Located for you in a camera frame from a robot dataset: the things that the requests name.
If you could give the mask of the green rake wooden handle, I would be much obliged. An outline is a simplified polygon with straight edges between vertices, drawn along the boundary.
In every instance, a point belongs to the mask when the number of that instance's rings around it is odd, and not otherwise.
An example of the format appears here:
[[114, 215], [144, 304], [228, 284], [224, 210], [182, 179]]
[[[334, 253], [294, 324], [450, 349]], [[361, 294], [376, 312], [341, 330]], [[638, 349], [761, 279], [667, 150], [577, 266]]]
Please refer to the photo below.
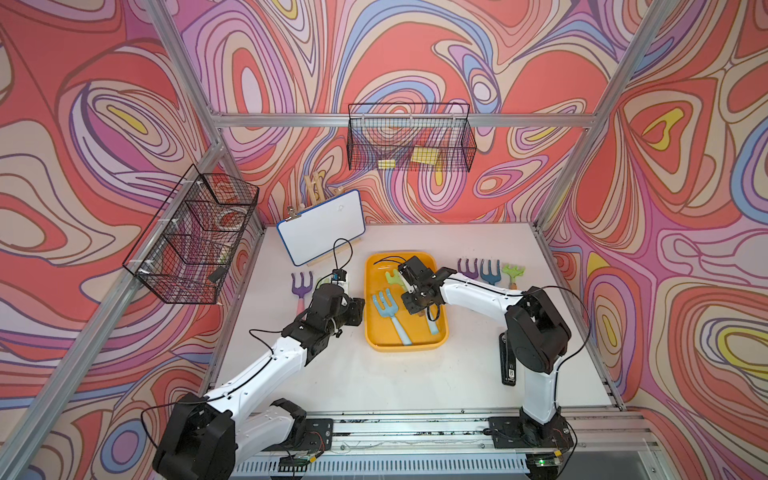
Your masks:
[[400, 272], [397, 269], [393, 269], [391, 271], [385, 272], [385, 279], [388, 284], [390, 285], [399, 285], [402, 288], [405, 288], [405, 283], [403, 278], [400, 275]]
[[509, 289], [517, 290], [517, 280], [524, 275], [526, 268], [520, 265], [505, 263], [502, 265], [501, 270], [509, 279]]

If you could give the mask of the purple rake pink handle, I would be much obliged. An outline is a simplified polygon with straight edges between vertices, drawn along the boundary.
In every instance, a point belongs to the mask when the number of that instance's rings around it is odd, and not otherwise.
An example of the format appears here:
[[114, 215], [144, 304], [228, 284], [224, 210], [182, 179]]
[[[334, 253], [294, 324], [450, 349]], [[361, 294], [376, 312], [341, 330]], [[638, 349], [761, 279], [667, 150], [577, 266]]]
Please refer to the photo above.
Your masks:
[[296, 313], [300, 314], [305, 310], [306, 295], [314, 289], [314, 275], [312, 271], [292, 273], [291, 279], [291, 291], [297, 297]]

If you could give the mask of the purple fork pink handle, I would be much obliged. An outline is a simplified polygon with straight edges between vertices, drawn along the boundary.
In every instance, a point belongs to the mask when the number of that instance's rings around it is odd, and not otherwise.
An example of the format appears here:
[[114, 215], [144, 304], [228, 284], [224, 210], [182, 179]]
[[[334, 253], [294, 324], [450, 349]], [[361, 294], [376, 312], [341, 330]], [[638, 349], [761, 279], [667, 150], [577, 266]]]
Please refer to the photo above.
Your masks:
[[457, 271], [470, 279], [477, 280], [480, 277], [479, 260], [477, 258], [459, 258]]

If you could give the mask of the teal rake yellow handle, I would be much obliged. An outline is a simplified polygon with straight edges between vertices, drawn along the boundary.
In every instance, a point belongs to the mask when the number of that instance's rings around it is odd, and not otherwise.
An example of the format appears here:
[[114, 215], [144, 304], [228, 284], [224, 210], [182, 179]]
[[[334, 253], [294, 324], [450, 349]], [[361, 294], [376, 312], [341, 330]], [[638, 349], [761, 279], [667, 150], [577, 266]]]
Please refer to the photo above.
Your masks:
[[499, 260], [481, 260], [479, 268], [480, 278], [496, 286], [502, 279], [501, 262]]

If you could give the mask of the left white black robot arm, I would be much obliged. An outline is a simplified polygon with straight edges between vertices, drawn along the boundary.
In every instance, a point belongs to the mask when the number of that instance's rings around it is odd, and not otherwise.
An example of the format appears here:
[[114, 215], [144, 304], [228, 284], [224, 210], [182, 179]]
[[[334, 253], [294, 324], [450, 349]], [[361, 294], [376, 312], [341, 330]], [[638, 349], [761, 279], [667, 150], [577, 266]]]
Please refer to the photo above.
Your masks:
[[165, 479], [227, 479], [239, 463], [267, 448], [297, 449], [306, 431], [301, 407], [281, 398], [262, 413], [256, 409], [343, 327], [359, 326], [364, 308], [364, 299], [339, 284], [319, 286], [308, 307], [248, 368], [203, 396], [186, 394], [171, 404], [153, 470]]

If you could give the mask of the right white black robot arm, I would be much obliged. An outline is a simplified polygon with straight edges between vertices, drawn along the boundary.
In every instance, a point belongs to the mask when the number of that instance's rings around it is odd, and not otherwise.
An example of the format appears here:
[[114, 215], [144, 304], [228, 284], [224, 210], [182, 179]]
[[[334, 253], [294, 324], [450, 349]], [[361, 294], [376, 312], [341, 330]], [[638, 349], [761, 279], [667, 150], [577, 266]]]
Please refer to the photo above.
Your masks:
[[398, 266], [405, 284], [401, 300], [411, 314], [442, 305], [466, 308], [506, 327], [506, 358], [523, 367], [521, 430], [543, 434], [562, 419], [556, 399], [557, 373], [572, 337], [554, 303], [540, 287], [526, 291], [481, 284], [456, 270], [434, 272], [413, 256]]

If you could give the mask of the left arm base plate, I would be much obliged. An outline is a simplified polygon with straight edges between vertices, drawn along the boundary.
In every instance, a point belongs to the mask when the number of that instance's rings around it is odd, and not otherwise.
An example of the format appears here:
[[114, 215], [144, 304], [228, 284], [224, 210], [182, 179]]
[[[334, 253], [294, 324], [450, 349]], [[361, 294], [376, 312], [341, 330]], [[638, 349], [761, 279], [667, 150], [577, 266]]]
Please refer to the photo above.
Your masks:
[[292, 432], [288, 439], [267, 448], [267, 451], [324, 452], [332, 448], [334, 421], [331, 418], [310, 418]]

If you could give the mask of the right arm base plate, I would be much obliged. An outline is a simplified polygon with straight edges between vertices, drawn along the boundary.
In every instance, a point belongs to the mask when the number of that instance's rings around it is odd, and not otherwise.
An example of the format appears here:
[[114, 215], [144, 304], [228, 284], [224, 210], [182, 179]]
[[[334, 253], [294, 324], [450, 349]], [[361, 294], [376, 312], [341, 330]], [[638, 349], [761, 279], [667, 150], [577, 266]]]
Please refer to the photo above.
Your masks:
[[555, 415], [539, 424], [528, 417], [490, 417], [483, 433], [491, 437], [496, 449], [570, 450], [574, 444], [566, 419]]

